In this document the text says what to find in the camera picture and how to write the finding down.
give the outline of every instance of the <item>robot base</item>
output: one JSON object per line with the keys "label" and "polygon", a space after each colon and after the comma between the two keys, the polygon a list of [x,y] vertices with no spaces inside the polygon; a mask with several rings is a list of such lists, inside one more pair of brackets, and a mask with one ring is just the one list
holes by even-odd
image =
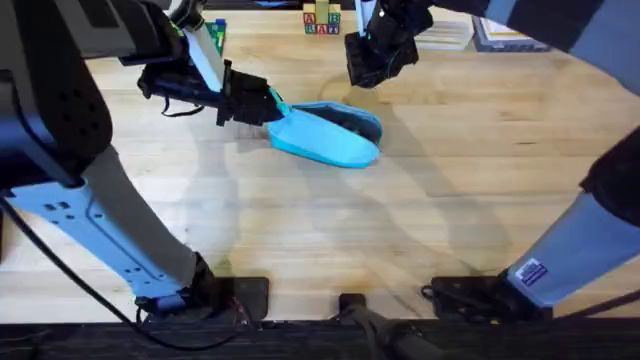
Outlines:
{"label": "robot base", "polygon": [[435,277],[421,292],[445,321],[497,325],[553,318],[551,308],[529,302],[502,275]]}

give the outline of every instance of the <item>black wire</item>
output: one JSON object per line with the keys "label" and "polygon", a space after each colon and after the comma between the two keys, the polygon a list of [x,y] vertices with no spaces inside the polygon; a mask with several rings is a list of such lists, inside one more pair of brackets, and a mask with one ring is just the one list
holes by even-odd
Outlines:
{"label": "black wire", "polygon": [[220,347],[231,340],[234,340],[240,335],[240,332],[234,332],[231,335],[219,340],[215,343],[201,346],[182,346],[168,343],[162,339],[159,339],[152,334],[143,330],[140,326],[134,324],[129,318],[127,318],[117,307],[115,307],[109,300],[105,299],[100,293],[98,293],[91,285],[87,284],[82,278],[80,278],[71,268],[67,266],[45,243],[40,239],[40,237],[31,229],[29,225],[18,215],[15,209],[9,204],[9,202],[0,196],[0,208],[4,210],[7,216],[16,224],[16,226],[24,233],[24,235],[29,238],[29,240],[40,250],[51,262],[60,269],[71,281],[73,281],[78,287],[84,290],[87,294],[89,294],[92,298],[94,298],[100,305],[104,306],[107,310],[109,310],[115,317],[117,317],[120,321],[125,323],[127,326],[131,328],[134,332],[147,340],[158,344],[160,346],[178,350],[178,351],[205,351]]}
{"label": "black wire", "polygon": [[170,106],[169,96],[165,95],[164,96],[164,110],[162,110],[161,114],[166,116],[166,117],[176,118],[176,117],[183,117],[183,116],[191,116],[191,115],[195,115],[195,114],[201,112],[202,110],[204,110],[204,106],[195,105],[196,108],[191,110],[191,111],[184,111],[184,112],[178,112],[178,113],[173,113],[173,114],[167,114],[167,111],[169,110],[169,106]]}

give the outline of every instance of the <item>wooden tabletop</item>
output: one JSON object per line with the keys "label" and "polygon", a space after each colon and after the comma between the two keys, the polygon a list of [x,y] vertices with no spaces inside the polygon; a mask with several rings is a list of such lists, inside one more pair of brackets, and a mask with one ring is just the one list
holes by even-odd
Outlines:
{"label": "wooden tabletop", "polygon": [[[375,90],[349,85],[342,36],[303,33],[299,12],[217,12],[225,57],[290,103],[335,100],[384,124],[382,156],[346,170],[270,147],[262,129],[215,125],[215,109],[160,115],[140,68],[89,63],[113,144],[140,193],[218,275],[271,279],[270,319],[323,319],[342,292],[389,317],[433,317],[435,275],[496,274],[563,212],[598,155],[638,125],[640,100],[560,53],[420,53]],[[343,14],[343,34],[355,29]],[[176,105],[176,109],[190,109]],[[35,216],[30,224],[98,291],[133,315],[126,284]],[[0,322],[114,318],[5,222]],[[560,313],[640,287],[640,262],[572,296]],[[632,305],[613,313],[640,315]]]}

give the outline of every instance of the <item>toy block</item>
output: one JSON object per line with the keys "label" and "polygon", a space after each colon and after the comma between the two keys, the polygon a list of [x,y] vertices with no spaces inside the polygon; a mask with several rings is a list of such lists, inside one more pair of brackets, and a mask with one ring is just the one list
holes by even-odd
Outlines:
{"label": "toy block", "polygon": [[304,3],[302,4],[302,12],[303,13],[315,13],[316,12],[316,4],[314,3]]}
{"label": "toy block", "polygon": [[329,23],[329,0],[316,0],[316,24]]}
{"label": "toy block", "polygon": [[305,24],[304,32],[307,34],[315,34],[316,33],[316,24]]}
{"label": "toy block", "polygon": [[327,33],[329,33],[328,26],[329,26],[329,25],[327,25],[327,24],[318,24],[318,25],[317,25],[317,31],[318,31],[318,34],[320,34],[320,35],[326,35]]}
{"label": "toy block", "polygon": [[338,24],[329,24],[328,32],[330,35],[338,35],[340,33],[340,25]]}
{"label": "toy block", "polygon": [[329,25],[337,25],[340,24],[340,13],[329,13]]}
{"label": "toy block", "polygon": [[316,14],[315,13],[304,13],[302,15],[305,24],[315,24],[316,23]]}

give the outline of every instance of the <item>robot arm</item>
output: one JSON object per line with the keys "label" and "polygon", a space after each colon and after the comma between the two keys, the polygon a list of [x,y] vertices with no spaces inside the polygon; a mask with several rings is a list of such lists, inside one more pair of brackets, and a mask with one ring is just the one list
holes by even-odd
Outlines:
{"label": "robot arm", "polygon": [[[149,2],[0,1],[0,192],[100,258],[127,281],[136,304],[156,315],[226,304],[204,260],[169,232],[127,178],[110,145],[109,110],[84,59],[147,64],[153,76],[140,80],[147,95],[206,98],[221,108],[222,124],[279,118],[275,101],[253,102],[268,92],[266,80],[233,71],[203,41],[201,1],[178,3],[172,18],[186,42]],[[194,85],[189,96],[164,91],[183,83]]]}
{"label": "robot arm", "polygon": [[[640,6],[615,0],[358,1],[360,33],[347,35],[354,85],[374,87],[415,63],[413,36],[431,5],[488,17],[581,58],[640,93],[634,24]],[[640,253],[640,128],[603,155],[583,192],[542,238],[498,277],[438,277],[424,288],[436,315],[469,322],[531,321]]]}
{"label": "robot arm", "polygon": [[636,71],[640,4],[616,0],[356,0],[359,33],[345,38],[353,85],[373,87],[418,61],[413,37],[428,9],[486,17],[595,65],[640,94]]}

